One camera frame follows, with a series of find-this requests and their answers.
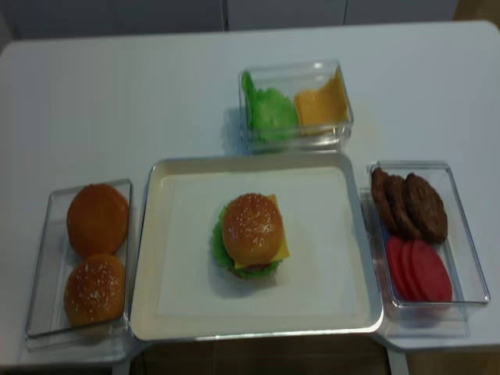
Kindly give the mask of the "smooth bun bottom half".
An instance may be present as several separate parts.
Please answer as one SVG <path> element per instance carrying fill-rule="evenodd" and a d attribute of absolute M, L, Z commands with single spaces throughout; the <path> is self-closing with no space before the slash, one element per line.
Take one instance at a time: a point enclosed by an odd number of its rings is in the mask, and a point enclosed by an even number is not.
<path fill-rule="evenodd" d="M 90 184 L 70 203 L 66 226 L 70 245 L 83 259 L 114 254 L 128 232 L 129 205 L 109 184 Z"/>

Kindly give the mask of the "white paper liner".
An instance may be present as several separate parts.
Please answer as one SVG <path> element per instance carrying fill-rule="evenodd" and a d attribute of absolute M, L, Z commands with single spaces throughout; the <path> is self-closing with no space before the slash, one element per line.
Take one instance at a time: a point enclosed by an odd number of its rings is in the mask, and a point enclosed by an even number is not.
<path fill-rule="evenodd" d="M 213 228 L 248 192 L 275 194 L 290 257 L 246 280 L 216 265 Z M 186 316 L 356 316 L 366 311 L 358 242 L 343 173 L 334 167 L 183 176 L 173 208 L 157 311 Z"/>

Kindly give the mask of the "clear lettuce cheese container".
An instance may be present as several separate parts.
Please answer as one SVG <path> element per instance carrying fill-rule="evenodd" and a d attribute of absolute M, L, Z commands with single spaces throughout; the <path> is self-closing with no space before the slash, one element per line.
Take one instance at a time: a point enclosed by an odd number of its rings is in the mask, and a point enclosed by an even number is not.
<path fill-rule="evenodd" d="M 341 150 L 354 116 L 341 64 L 253 66 L 239 74 L 241 138 L 250 152 Z"/>

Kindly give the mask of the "cheese slice on burger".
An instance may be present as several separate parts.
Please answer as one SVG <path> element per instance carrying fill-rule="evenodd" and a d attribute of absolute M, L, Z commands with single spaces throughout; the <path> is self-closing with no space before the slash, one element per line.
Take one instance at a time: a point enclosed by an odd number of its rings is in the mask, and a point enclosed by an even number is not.
<path fill-rule="evenodd" d="M 267 198 L 270 199 L 274 203 L 274 205 L 278 208 L 277 198 L 276 198 L 275 194 L 267 195 Z M 278 250 L 277 254 L 271 259 L 271 262 L 274 263 L 274 262 L 278 262 L 278 261 L 283 261 L 289 257 L 290 257 L 290 253 L 288 251 L 286 237 L 283 237 L 283 241 L 279 247 L 279 250 Z M 237 263 L 237 262 L 234 263 L 234 266 L 235 266 L 236 270 L 249 268 L 249 266 L 243 265 L 243 264 Z"/>

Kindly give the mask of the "right brown meat patty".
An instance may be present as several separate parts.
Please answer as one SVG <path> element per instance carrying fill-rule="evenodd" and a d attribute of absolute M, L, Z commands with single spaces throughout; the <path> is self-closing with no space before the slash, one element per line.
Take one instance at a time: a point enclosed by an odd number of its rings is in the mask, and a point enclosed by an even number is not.
<path fill-rule="evenodd" d="M 444 242 L 448 236 L 448 216 L 441 196 L 428 181 L 409 173 L 403 184 L 402 199 L 422 238 L 432 244 Z"/>

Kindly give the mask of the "right red tomato slice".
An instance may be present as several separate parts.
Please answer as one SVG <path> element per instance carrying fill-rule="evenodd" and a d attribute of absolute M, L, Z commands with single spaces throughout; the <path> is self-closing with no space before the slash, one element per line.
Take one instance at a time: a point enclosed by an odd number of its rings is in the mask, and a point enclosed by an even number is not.
<path fill-rule="evenodd" d="M 453 291 L 450 277 L 436 251 L 423 241 L 414 241 L 409 265 L 422 301 L 450 302 Z"/>

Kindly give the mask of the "green lettuce leaf on burger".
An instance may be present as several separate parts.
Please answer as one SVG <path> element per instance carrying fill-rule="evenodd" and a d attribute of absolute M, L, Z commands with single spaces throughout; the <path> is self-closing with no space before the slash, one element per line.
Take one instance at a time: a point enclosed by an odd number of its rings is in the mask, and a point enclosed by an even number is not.
<path fill-rule="evenodd" d="M 223 216 L 225 213 L 227 205 L 225 205 L 220 214 L 218 216 L 218 220 L 216 222 L 215 227 L 212 230 L 212 255 L 214 260 L 222 269 L 225 269 L 231 273 L 231 270 L 235 270 L 234 268 L 234 260 L 228 255 L 225 245 L 223 243 Z M 259 273 L 258 277 L 255 278 L 242 278 L 242 279 L 257 279 L 262 277 L 269 277 L 274 272 L 277 271 L 279 265 L 282 261 L 272 262 L 272 266 L 265 270 L 256 271 Z"/>

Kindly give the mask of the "sesame bun top flat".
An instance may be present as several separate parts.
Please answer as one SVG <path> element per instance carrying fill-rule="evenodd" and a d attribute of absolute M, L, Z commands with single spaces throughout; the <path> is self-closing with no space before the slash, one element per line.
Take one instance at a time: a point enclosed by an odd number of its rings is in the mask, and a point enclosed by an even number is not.
<path fill-rule="evenodd" d="M 69 275 L 64 310 L 73 327 L 115 320 L 123 315 L 125 267 L 114 255 L 97 254 Z"/>

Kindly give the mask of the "red tomato slice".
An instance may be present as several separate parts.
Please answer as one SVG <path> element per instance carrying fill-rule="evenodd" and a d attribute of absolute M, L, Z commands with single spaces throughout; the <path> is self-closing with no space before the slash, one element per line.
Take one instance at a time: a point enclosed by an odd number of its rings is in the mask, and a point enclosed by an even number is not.
<path fill-rule="evenodd" d="M 387 263 L 391 273 L 392 283 L 403 301 L 410 301 L 411 294 L 406 286 L 402 266 L 400 264 L 400 253 L 405 242 L 396 236 L 391 236 L 387 242 Z"/>
<path fill-rule="evenodd" d="M 450 302 L 453 291 L 450 277 L 436 251 L 423 241 L 414 241 L 409 265 L 422 301 Z"/>
<path fill-rule="evenodd" d="M 403 269 L 403 278 L 405 281 L 405 285 L 408 288 L 410 300 L 421 302 L 425 300 L 425 295 L 423 293 L 420 277 L 416 272 L 416 266 L 414 265 L 418 245 L 424 245 L 424 242 L 418 240 L 413 242 L 406 242 L 403 245 L 401 253 L 401 263 Z"/>

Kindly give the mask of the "clear patty tomato container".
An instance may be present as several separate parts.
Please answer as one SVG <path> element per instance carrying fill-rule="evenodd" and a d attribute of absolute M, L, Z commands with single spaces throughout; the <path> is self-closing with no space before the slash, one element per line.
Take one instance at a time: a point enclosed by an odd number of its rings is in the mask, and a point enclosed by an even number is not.
<path fill-rule="evenodd" d="M 371 173 L 380 167 L 388 175 L 398 175 L 404 180 L 409 173 L 415 173 L 426 179 L 438 192 L 448 216 L 448 236 L 440 244 L 426 242 L 441 258 L 452 283 L 453 296 L 450 302 L 403 301 L 392 283 L 388 266 L 387 243 L 391 236 L 401 238 L 405 243 L 413 242 L 398 234 L 391 234 L 382 223 L 371 191 L 368 190 L 367 212 L 375 226 L 377 243 L 376 259 L 380 266 L 380 275 L 384 279 L 384 300 L 396 313 L 416 313 L 429 319 L 459 318 L 467 309 L 485 307 L 490 301 L 490 294 L 470 229 L 466 221 L 463 206 L 457 192 L 452 170 L 445 162 L 375 162 L 367 170 L 371 186 Z"/>

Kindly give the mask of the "left red tomato slice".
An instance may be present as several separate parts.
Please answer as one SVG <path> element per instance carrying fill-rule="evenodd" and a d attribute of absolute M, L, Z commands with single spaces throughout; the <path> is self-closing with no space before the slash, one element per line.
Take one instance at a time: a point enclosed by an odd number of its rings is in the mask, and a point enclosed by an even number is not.
<path fill-rule="evenodd" d="M 402 266 L 400 264 L 400 253 L 405 242 L 396 236 L 391 236 L 387 242 L 387 263 L 391 273 L 392 283 L 403 301 L 410 301 L 411 294 L 406 286 Z"/>

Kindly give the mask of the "middle brown meat patty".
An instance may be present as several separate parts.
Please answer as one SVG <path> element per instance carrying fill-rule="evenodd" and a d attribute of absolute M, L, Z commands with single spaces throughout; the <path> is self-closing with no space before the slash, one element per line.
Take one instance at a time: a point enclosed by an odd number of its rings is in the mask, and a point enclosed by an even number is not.
<path fill-rule="evenodd" d="M 402 188 L 405 180 L 398 175 L 389 175 L 384 182 L 387 202 L 399 234 L 411 241 L 422 238 L 419 229 L 411 220 L 402 199 Z"/>

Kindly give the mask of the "middle red tomato slice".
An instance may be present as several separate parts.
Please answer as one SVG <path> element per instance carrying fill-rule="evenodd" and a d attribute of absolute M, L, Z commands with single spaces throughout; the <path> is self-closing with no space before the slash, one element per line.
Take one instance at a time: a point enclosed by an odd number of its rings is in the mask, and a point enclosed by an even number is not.
<path fill-rule="evenodd" d="M 403 269 L 403 278 L 405 281 L 405 285 L 408 288 L 410 300 L 421 302 L 425 300 L 425 295 L 423 293 L 420 277 L 416 272 L 416 266 L 414 265 L 418 245 L 424 245 L 424 242 L 418 240 L 413 242 L 406 242 L 403 245 L 401 253 L 401 263 Z"/>

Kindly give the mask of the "sesame bun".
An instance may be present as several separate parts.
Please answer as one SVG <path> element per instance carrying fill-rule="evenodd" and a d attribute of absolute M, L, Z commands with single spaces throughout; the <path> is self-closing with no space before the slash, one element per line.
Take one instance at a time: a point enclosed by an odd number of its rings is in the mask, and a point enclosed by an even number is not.
<path fill-rule="evenodd" d="M 284 240 L 284 224 L 276 203 L 260 193 L 246 193 L 224 210 L 223 245 L 236 267 L 271 263 Z"/>
<path fill-rule="evenodd" d="M 115 320 L 123 315 L 125 267 L 114 255 L 97 254 L 69 275 L 64 310 L 73 327 Z"/>

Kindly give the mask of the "left brown meat patty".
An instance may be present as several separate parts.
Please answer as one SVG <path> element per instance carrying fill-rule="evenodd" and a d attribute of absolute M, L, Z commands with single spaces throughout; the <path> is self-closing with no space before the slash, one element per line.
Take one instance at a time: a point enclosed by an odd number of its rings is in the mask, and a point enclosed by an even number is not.
<path fill-rule="evenodd" d="M 389 175 L 380 167 L 375 168 L 371 173 L 370 191 L 380 219 L 387 231 L 391 234 L 398 234 L 398 226 L 392 215 L 391 207 L 388 203 L 385 192 L 385 183 L 387 182 L 388 177 Z"/>

